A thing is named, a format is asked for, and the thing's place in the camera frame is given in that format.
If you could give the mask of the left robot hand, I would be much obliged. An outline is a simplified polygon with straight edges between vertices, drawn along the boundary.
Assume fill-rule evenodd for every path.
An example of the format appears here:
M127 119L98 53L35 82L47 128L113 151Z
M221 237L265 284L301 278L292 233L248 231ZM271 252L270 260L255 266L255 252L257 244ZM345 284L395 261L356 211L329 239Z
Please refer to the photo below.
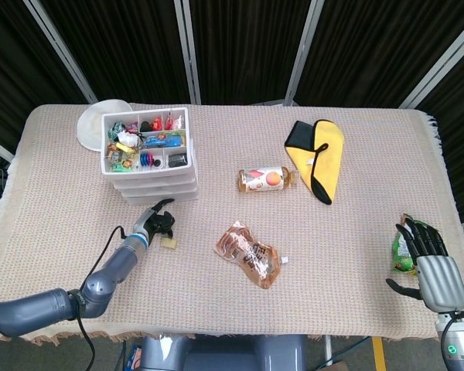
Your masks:
M162 234L163 236L167 236L172 239L172 228L175 223L175 218L168 211L165 211L163 214L161 214L160 211L164 206L173 203L174 201L174 199L163 199L156 205L149 207L135 222L132 234L142 235L145 238L148 247L151 245L153 238L157 234Z

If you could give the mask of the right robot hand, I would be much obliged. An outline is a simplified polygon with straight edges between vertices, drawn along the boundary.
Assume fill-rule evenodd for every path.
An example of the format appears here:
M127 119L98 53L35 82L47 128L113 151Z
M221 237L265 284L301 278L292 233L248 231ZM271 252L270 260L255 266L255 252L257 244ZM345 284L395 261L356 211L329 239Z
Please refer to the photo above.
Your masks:
M417 288L406 288L388 278L396 293L423 301L434 313L445 314L464 309L464 283L454 258L449 256L442 236L432 226L409 216L396 225L404 238L418 279Z

